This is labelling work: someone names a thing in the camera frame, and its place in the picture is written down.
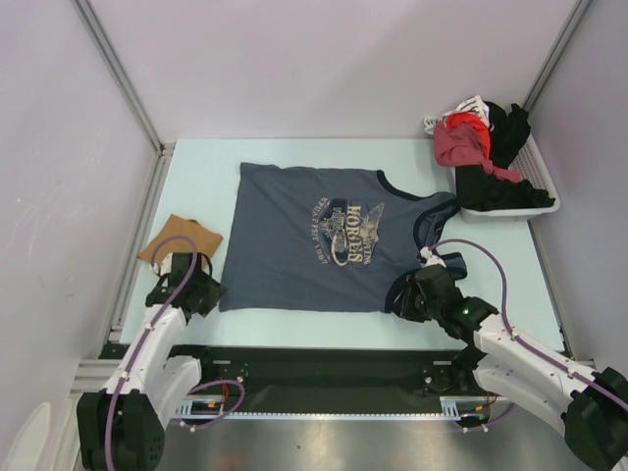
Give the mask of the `tan ribbed tank top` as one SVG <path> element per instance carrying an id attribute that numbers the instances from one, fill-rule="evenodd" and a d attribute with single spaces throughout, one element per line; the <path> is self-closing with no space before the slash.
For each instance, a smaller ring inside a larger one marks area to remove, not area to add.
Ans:
<path id="1" fill-rule="evenodd" d="M 206 229 L 198 221 L 172 214 L 137 258 L 153 265 L 161 263 L 170 253 L 191 253 L 193 249 L 212 258 L 222 241 L 220 234 Z"/>

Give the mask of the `blue printed garment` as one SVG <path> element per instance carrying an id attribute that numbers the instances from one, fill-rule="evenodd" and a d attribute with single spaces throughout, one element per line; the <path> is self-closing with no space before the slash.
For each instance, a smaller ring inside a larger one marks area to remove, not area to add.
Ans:
<path id="1" fill-rule="evenodd" d="M 219 308 L 388 312 L 421 248 L 459 211 L 381 170 L 243 163 Z"/>

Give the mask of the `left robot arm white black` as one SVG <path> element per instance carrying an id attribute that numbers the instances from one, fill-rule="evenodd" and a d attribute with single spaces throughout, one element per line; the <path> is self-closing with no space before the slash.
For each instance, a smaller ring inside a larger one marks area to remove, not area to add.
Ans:
<path id="1" fill-rule="evenodd" d="M 154 266 L 142 327 L 104 385 L 78 400 L 80 459 L 87 470 L 154 470 L 168 424 L 184 398 L 210 390 L 218 368 L 203 345 L 181 345 L 193 316 L 226 293 L 204 253 L 171 252 Z"/>

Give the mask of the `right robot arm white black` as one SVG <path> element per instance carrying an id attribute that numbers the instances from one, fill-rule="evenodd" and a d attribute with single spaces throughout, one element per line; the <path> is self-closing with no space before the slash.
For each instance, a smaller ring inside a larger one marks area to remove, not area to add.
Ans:
<path id="1" fill-rule="evenodd" d="M 505 397 L 555 429 L 593 470 L 612 470 L 626 457 L 627 380 L 618 371 L 599 372 L 508 326 L 490 303 L 464 295 L 441 265 L 399 277 L 386 309 L 407 321 L 434 321 L 466 343 L 452 369 L 461 392 Z"/>

